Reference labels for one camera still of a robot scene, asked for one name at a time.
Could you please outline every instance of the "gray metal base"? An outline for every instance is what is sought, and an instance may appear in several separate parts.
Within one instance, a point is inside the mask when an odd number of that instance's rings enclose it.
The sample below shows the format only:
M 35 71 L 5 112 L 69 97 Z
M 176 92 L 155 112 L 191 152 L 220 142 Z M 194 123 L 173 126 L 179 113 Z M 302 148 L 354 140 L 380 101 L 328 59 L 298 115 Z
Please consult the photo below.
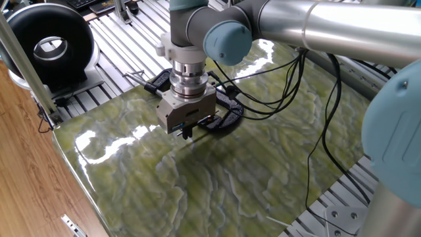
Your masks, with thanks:
M 364 224 L 367 210 L 367 208 L 342 206 L 331 206 L 326 208 L 325 219 L 330 222 L 326 225 L 328 237 L 353 236 L 344 231 L 351 234 L 358 234 L 359 229 Z
M 379 183 L 358 237 L 420 236 L 421 209 L 397 197 Z

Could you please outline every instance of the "green stone pattern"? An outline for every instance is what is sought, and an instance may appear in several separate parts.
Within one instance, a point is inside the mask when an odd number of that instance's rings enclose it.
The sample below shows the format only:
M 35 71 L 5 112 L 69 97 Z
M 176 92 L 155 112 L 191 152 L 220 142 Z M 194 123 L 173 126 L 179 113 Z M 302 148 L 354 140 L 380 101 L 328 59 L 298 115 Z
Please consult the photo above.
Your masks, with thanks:
M 259 40 L 242 63 L 223 68 L 231 77 L 242 76 L 296 55 L 289 47 Z M 207 69 L 223 78 L 212 61 Z M 286 71 L 237 84 L 273 101 L 282 94 Z M 284 227 L 267 216 L 291 223 L 305 210 L 307 155 L 322 131 L 334 82 L 307 60 L 299 93 L 286 110 L 264 121 L 242 120 L 223 134 L 195 128 L 188 140 L 165 134 L 155 114 L 160 98 L 136 87 L 60 124 L 54 141 L 110 236 L 275 237 Z M 347 168 L 362 157 L 360 129 L 368 104 L 343 86 L 327 138 Z M 312 203 L 341 174 L 321 145 L 310 170 Z

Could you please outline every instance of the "metal bracket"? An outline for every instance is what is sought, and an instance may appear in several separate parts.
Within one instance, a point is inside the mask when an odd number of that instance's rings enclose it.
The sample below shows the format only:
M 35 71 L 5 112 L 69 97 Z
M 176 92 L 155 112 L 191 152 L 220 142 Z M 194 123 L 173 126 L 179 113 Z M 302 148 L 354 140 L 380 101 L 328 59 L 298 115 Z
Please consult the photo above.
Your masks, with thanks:
M 73 231 L 74 233 L 74 237 L 87 237 L 87 234 L 85 234 L 82 229 L 80 229 L 80 227 L 76 224 L 73 223 L 72 220 L 70 220 L 70 218 L 68 218 L 68 216 L 66 214 L 64 214 L 61 217 L 61 220 L 67 225 L 67 227 Z
M 326 208 L 325 215 L 328 222 L 341 227 L 349 233 L 357 234 L 364 224 L 367 211 L 368 208 L 330 206 Z M 330 223 L 326 223 L 328 237 L 353 237 Z
M 63 122 L 63 119 L 61 118 L 60 111 L 54 111 L 49 115 L 49 119 L 51 119 L 51 122 L 53 123 L 53 126 L 56 126 Z

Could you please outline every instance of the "glossy tabletop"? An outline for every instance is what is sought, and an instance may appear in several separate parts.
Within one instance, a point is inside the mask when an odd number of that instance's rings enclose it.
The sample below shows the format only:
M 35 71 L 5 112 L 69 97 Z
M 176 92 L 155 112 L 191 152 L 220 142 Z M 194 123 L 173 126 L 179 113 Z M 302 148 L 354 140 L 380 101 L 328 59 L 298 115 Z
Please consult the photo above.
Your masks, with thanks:
M 289 47 L 259 40 L 242 63 L 224 69 L 235 78 L 294 56 Z M 221 76 L 211 61 L 208 69 Z M 286 71 L 237 84 L 273 101 L 282 94 Z M 307 61 L 299 93 L 286 110 L 264 121 L 242 120 L 223 134 L 195 128 L 188 140 L 164 133 L 155 114 L 159 98 L 137 87 L 59 125 L 55 143 L 110 236 L 277 236 L 284 227 L 267 216 L 290 223 L 305 209 L 307 155 L 322 131 L 334 80 Z M 367 106 L 343 86 L 328 146 L 346 167 L 362 156 Z M 322 146 L 310 169 L 309 203 L 339 177 Z

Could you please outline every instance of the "light blue joint cap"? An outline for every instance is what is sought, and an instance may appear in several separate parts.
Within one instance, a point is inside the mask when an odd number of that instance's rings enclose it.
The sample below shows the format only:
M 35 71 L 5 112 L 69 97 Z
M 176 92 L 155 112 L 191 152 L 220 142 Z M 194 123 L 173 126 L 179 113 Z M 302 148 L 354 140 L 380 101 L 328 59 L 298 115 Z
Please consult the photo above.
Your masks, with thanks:
M 211 59 L 227 66 L 240 63 L 249 54 L 251 32 L 235 20 L 223 21 L 213 26 L 203 40 L 203 49 Z
M 421 61 L 399 71 L 373 99 L 362 146 L 387 188 L 421 208 Z
M 191 9 L 194 7 L 204 7 L 209 4 L 209 0 L 171 0 L 170 11 Z

